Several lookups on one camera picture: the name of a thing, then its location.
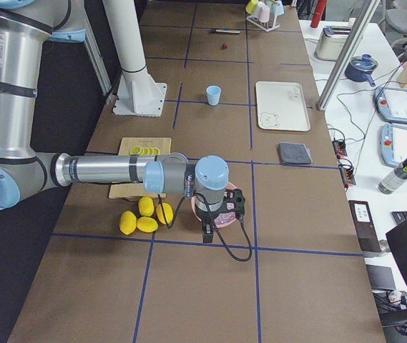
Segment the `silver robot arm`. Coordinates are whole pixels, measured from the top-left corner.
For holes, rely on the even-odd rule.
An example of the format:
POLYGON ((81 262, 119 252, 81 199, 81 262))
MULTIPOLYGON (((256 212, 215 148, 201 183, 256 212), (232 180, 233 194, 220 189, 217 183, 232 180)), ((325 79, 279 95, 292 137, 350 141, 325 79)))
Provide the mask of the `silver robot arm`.
POLYGON ((194 199, 203 240, 210 243, 217 216, 235 210, 222 158, 192 164, 179 153, 70 156, 31 148, 42 45, 82 42, 86 30, 83 1, 0 1, 0 211, 53 187, 137 183, 151 193, 194 199))

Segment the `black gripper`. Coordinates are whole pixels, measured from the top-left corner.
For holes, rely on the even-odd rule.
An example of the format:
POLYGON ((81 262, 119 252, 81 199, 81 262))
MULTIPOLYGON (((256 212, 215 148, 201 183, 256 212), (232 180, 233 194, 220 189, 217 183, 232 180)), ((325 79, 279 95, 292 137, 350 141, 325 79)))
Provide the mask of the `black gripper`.
POLYGON ((194 215, 202 222, 202 243, 213 243, 214 231, 211 222, 218 228, 225 226, 224 220, 219 217, 224 212, 224 207, 217 207, 216 204, 206 204, 198 199, 192 200, 192 210, 194 215))

